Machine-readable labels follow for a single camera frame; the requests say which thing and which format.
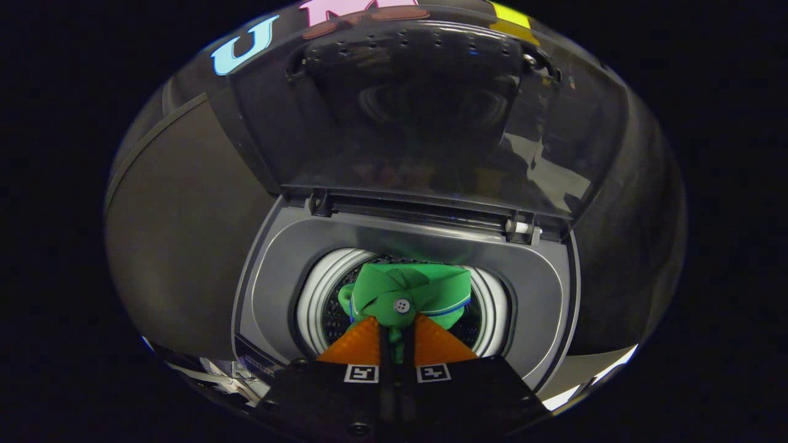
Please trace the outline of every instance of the yellow sticker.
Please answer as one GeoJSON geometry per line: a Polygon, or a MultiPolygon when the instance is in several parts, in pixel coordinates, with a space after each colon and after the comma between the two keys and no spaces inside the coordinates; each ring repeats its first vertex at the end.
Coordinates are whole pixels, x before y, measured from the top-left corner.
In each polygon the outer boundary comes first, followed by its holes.
{"type": "Polygon", "coordinates": [[[514,37],[531,42],[536,46],[540,46],[539,40],[537,40],[530,31],[531,23],[528,21],[527,15],[495,2],[489,2],[489,4],[495,8],[495,15],[499,19],[498,23],[490,25],[490,29],[513,35],[514,37]]]}

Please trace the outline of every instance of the white button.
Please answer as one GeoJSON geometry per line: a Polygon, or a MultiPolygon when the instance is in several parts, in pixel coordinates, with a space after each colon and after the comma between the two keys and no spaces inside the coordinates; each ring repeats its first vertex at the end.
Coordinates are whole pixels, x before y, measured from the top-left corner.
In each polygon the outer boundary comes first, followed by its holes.
{"type": "Polygon", "coordinates": [[[400,314],[404,314],[411,310],[411,302],[405,299],[399,299],[394,302],[394,311],[399,312],[400,314]]]}

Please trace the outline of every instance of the gray washer top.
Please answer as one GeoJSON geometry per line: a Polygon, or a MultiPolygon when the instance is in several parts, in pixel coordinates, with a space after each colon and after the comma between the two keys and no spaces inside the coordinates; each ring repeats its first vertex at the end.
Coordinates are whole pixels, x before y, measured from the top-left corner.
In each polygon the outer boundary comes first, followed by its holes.
{"type": "Polygon", "coordinates": [[[512,297],[514,328],[505,355],[512,368],[533,387],[563,358],[557,354],[570,315],[565,245],[541,241],[532,248],[487,233],[355,214],[315,217],[305,208],[287,207],[282,198],[247,258],[234,333],[282,363],[304,357],[292,337],[292,312],[312,266],[339,248],[487,270],[512,297]]]}

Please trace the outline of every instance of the pink letter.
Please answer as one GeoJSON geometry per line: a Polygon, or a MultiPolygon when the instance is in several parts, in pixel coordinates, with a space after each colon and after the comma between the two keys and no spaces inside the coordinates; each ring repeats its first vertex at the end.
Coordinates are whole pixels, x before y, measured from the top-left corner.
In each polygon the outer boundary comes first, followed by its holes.
{"type": "Polygon", "coordinates": [[[416,0],[310,0],[301,5],[299,9],[308,10],[309,25],[315,26],[318,23],[327,21],[330,18],[329,13],[340,17],[352,13],[360,13],[365,9],[369,9],[373,3],[377,3],[378,8],[418,5],[416,0]]]}

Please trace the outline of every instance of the washer opening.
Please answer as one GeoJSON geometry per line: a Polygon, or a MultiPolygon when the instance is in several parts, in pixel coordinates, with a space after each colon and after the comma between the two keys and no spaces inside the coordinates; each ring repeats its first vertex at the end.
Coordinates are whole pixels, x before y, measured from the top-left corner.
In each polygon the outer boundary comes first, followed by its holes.
{"type": "MultiPolygon", "coordinates": [[[[323,353],[350,326],[350,318],[337,297],[343,286],[355,282],[366,263],[428,262],[353,248],[332,251],[320,259],[307,277],[297,306],[300,335],[315,355],[323,353]]],[[[471,272],[470,302],[448,332],[479,356],[498,354],[504,349],[511,317],[508,294],[490,273],[471,266],[461,267],[471,272]]]]}

